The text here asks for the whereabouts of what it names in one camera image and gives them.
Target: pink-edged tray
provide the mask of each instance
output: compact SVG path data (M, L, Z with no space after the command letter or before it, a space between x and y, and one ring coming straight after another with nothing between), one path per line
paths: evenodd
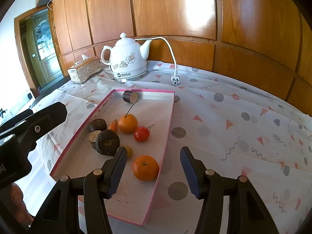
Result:
M88 140L89 124L98 118L105 119L107 124L110 124L114 119L118 120L126 114L132 104L123 101L122 94L125 90L111 91L83 122L51 170L50 176L54 180L63 175L71 178L86 176L112 158L103 156L92 148ZM117 131L121 146L129 145L133 154L127 161L117 192L110 200L105 200L105 206L107 214L111 217L135 225L144 225L148 219L159 175L155 181L140 181L132 173L132 163L138 156L149 155L157 161L161 170L170 129L174 91L133 91L138 92L138 101L130 113L138 119L139 126L152 125L151 133L148 141L139 143L135 141L133 134Z

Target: cherry tomato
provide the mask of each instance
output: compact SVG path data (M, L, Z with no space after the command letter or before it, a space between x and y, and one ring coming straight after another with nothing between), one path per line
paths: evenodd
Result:
M147 139L149 138L149 135L150 135L149 129L143 126L138 127L133 134L135 140L140 143L147 141Z

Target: kettle lid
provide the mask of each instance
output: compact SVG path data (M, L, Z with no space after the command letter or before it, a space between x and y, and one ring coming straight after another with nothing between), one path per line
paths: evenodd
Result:
M120 34L121 40L118 40L115 44L115 46L124 46L127 44L131 44L133 42L135 42L134 39L132 38L127 38L127 34L125 34L124 32L122 34Z

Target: power plug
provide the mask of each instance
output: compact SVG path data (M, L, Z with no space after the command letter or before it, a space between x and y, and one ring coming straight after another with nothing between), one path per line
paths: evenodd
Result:
M178 75L171 76L171 83L173 86L177 86L180 83L180 77Z

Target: tablecloth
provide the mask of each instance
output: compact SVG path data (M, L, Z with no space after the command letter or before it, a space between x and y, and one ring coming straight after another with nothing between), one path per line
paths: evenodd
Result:
M178 65L181 81L174 87L174 65L150 61L148 69L146 77L125 84L113 81L105 69L82 85L67 82L35 106L40 110L60 101L68 111L63 124L37 141L47 176L76 130L112 89L174 90L170 134L148 222L135 226L110 218L113 233L194 233L202 201L188 187L179 159L182 146L222 176L247 176L279 232L294 233L312 205L311 117L268 92L219 74ZM226 233L228 203L225 197L220 233ZM86 232L81 201L79 218Z

